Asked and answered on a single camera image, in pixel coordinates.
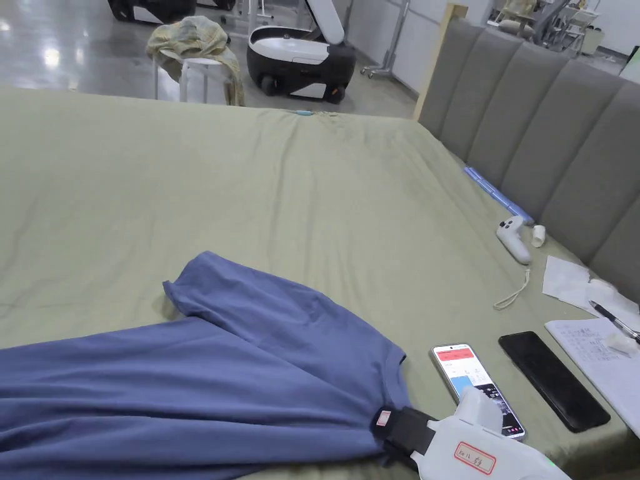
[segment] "black smartphone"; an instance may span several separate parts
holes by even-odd
[[[498,339],[565,426],[574,433],[604,425],[611,416],[534,332]]]

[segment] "white game controller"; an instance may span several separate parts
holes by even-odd
[[[531,254],[520,239],[522,225],[524,225],[524,219],[521,216],[511,217],[507,221],[500,222],[495,234],[513,258],[523,265],[528,265],[531,263]]]

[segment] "towel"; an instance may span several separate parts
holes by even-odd
[[[170,50],[182,58],[210,58],[222,63],[232,73],[232,82],[225,84],[227,105],[244,106],[240,65],[227,47],[227,38],[222,27],[207,17],[185,17],[178,23],[156,28],[147,42],[147,55],[176,82],[180,81],[182,65],[160,50]]]

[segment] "notebook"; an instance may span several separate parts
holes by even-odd
[[[606,319],[557,320],[545,327],[640,438],[640,353],[607,347],[604,339],[620,331]]]

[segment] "smartphone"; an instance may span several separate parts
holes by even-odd
[[[611,416],[534,332],[498,339],[513,363],[572,432],[604,425]]]
[[[500,407],[502,434],[515,440],[524,439],[527,432],[469,345],[434,347],[431,356],[456,402],[460,401],[460,395],[466,387],[477,388]]]

